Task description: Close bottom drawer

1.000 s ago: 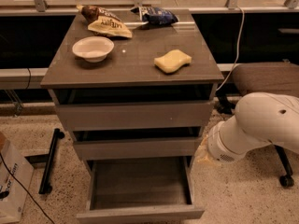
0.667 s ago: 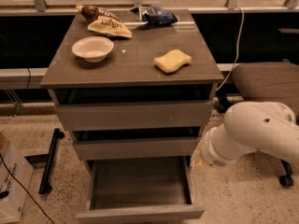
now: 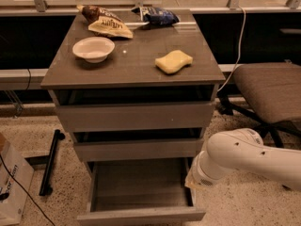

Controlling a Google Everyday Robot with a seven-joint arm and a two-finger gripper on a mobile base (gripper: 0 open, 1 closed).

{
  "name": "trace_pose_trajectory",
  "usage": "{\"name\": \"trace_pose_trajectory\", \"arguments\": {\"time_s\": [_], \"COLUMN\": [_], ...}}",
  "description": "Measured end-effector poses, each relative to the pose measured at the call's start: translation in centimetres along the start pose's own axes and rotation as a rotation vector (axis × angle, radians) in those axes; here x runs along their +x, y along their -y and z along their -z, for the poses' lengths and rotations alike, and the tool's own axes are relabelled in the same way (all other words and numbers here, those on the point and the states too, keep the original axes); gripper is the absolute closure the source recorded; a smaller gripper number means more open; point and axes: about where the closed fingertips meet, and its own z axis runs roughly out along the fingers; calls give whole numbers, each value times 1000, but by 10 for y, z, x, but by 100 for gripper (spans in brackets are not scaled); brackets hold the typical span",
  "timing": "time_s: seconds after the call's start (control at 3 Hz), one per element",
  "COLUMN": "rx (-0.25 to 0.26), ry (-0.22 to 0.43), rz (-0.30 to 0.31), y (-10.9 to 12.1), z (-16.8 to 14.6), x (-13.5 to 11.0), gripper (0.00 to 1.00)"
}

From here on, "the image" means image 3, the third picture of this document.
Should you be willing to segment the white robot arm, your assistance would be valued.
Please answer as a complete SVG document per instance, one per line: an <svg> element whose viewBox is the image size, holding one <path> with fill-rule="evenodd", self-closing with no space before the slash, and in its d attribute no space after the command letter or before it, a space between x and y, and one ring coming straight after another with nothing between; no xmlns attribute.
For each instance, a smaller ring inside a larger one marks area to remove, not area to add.
<svg viewBox="0 0 301 226"><path fill-rule="evenodd" d="M216 133L193 160L185 178L191 189L214 186L235 170L258 174L294 190L301 190L301 152L269 147L250 128Z"/></svg>

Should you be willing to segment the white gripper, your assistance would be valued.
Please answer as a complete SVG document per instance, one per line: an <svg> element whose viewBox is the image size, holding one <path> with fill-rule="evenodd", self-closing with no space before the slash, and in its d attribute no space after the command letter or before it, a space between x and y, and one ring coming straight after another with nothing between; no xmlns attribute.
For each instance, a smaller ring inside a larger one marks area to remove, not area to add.
<svg viewBox="0 0 301 226"><path fill-rule="evenodd" d="M191 170L184 183L190 189L196 188L195 181L201 186L214 186L219 181L218 167L207 153L199 153L194 158Z"/></svg>

